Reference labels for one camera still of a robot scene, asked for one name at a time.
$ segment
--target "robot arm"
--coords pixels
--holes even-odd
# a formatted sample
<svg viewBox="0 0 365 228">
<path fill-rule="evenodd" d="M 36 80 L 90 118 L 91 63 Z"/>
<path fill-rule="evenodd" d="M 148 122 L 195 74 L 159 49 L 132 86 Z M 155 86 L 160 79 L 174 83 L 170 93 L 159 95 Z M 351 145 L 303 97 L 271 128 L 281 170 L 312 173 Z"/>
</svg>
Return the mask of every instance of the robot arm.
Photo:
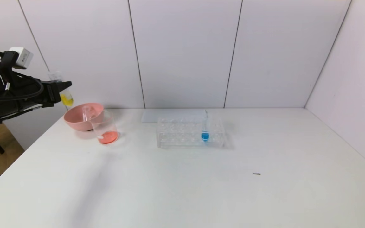
<svg viewBox="0 0 365 228">
<path fill-rule="evenodd" d="M 15 72 L 26 69 L 33 54 L 24 48 L 0 52 L 0 123 L 37 108 L 52 107 L 60 102 L 60 92 L 71 82 L 41 81 Z M 37 104 L 41 107 L 31 108 Z"/>
</svg>

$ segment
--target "black cable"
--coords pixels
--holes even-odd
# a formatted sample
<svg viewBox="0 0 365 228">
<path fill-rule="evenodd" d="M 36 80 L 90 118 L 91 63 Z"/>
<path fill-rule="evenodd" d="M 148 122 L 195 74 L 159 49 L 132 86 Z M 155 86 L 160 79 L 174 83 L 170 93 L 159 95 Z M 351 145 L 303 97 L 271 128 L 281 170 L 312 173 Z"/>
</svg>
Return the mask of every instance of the black cable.
<svg viewBox="0 0 365 228">
<path fill-rule="evenodd" d="M 32 97 L 36 97 L 37 95 L 40 95 L 43 93 L 43 85 L 40 81 L 38 81 L 36 78 L 33 78 L 31 76 L 27 76 L 18 72 L 14 72 L 16 75 L 24 77 L 24 78 L 28 78 L 33 80 L 34 82 L 36 82 L 36 84 L 39 85 L 39 90 L 37 92 L 31 93 L 31 94 L 26 94 L 26 95 L 22 95 L 22 96 L 16 96 L 16 97 L 0 97 L 0 101 L 16 101 L 16 100 L 22 100 L 22 99 L 28 99 L 28 98 L 32 98 Z"/>
</svg>

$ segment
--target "pink bowl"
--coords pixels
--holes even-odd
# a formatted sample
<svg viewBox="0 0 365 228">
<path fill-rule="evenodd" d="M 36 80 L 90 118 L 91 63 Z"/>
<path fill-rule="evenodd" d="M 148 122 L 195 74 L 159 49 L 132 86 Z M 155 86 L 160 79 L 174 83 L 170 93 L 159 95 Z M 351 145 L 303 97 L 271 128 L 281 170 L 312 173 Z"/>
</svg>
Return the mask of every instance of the pink bowl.
<svg viewBox="0 0 365 228">
<path fill-rule="evenodd" d="M 89 105 L 93 107 L 97 113 L 102 112 L 104 110 L 103 105 L 99 103 L 86 103 L 79 106 L 76 106 L 70 110 L 68 110 L 64 114 L 64 121 L 74 130 L 77 131 L 89 131 L 93 128 L 89 121 L 83 121 L 82 118 L 82 107 Z"/>
</svg>

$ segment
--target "glass beaker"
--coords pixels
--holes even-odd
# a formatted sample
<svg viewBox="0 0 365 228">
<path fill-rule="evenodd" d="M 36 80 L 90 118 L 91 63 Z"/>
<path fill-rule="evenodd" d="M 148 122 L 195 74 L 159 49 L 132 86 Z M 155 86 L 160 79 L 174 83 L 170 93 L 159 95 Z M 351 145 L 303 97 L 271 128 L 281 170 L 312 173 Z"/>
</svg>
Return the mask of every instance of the glass beaker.
<svg viewBox="0 0 365 228">
<path fill-rule="evenodd" d="M 118 139 L 119 133 L 116 130 L 115 120 L 110 111 L 103 110 L 90 122 L 101 144 L 110 144 Z"/>
</svg>

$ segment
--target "test tube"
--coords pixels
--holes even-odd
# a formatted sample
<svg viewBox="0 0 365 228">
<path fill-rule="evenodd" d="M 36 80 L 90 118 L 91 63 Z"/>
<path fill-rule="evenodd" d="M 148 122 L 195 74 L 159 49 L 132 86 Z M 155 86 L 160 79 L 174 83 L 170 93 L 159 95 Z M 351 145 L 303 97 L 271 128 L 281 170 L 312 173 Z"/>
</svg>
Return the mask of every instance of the test tube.
<svg viewBox="0 0 365 228">
<path fill-rule="evenodd" d="M 50 71 L 48 75 L 51 81 L 64 82 L 63 76 L 59 71 Z M 71 96 L 68 88 L 60 92 L 60 98 L 63 104 L 67 107 L 71 107 L 74 103 L 73 97 Z"/>
</svg>

